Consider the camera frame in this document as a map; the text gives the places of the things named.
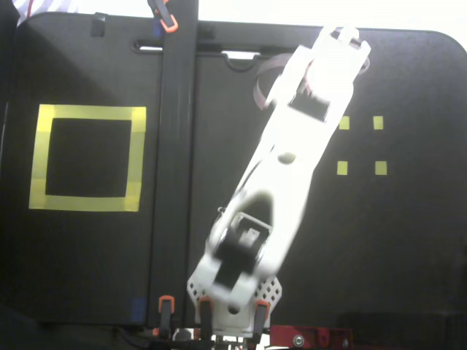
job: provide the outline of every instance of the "bolt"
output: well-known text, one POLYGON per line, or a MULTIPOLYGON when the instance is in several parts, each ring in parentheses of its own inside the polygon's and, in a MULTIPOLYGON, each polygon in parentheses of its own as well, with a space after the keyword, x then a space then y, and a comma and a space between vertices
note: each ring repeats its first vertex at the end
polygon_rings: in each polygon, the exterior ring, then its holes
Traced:
POLYGON ((305 340, 304 340, 304 337, 302 337, 301 335, 296 335, 293 338, 293 345, 296 348, 301 348, 304 344, 305 344, 305 340))

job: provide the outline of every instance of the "orange clamp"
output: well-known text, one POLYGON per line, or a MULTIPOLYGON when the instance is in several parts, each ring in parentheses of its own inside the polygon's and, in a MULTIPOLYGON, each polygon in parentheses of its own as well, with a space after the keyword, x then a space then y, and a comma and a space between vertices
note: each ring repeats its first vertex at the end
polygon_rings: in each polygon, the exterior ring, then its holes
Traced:
POLYGON ((198 308, 201 306, 201 303, 204 301, 209 301, 209 304, 211 306, 211 314, 212 314, 212 300, 210 297, 200 297, 198 300, 198 308))
POLYGON ((173 314, 175 312, 175 298, 171 297, 170 295, 163 295, 159 298, 159 314, 161 313, 161 310, 162 310, 162 302, 165 300, 170 301, 171 314, 173 314))
POLYGON ((258 308, 259 305, 264 305, 266 307, 266 319, 268 319, 269 317, 269 309, 271 308, 271 304, 268 303, 267 301, 265 300, 258 300, 255 304, 255 312, 256 312, 256 309, 258 308))
POLYGON ((172 27, 168 27, 163 20, 161 20, 161 23, 167 33, 174 33, 178 29, 178 22, 173 15, 170 15, 170 18, 172 19, 172 22, 174 22, 172 27))

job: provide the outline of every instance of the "white robotic arm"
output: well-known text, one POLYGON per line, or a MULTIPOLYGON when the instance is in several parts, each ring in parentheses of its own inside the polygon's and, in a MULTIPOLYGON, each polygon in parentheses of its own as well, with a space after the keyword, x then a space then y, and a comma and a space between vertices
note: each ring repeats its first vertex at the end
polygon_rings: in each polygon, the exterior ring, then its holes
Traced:
POLYGON ((312 49, 300 46, 266 100, 274 112, 235 193, 212 227, 188 292, 212 301, 214 334, 248 338, 255 305, 280 299, 279 271, 300 227, 313 171, 353 94, 353 81, 370 52, 358 31, 324 28, 312 49), (267 201, 271 222, 246 215, 267 201))

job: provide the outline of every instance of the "yellow tape square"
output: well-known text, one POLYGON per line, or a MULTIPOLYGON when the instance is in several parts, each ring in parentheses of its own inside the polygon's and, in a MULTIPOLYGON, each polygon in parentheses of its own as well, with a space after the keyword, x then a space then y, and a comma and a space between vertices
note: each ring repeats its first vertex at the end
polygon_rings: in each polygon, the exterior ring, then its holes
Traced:
POLYGON ((374 173, 376 175, 387 175, 387 163, 385 161, 377 161, 374 164, 374 173))
POLYGON ((146 107, 42 104, 39 107, 37 118, 29 208, 66 211, 138 211, 142 187, 145 133, 146 107), (125 197, 94 198, 46 195, 50 134, 55 118, 131 121, 125 197))
POLYGON ((350 118, 345 115, 342 117, 341 122, 339 123, 339 130, 349 130, 350 129, 350 118))
POLYGON ((383 130, 385 128, 382 115, 377 115, 373 117, 373 128, 374 130, 383 130))
POLYGON ((347 162, 340 160, 337 162, 337 174, 338 175, 347 175, 347 162))

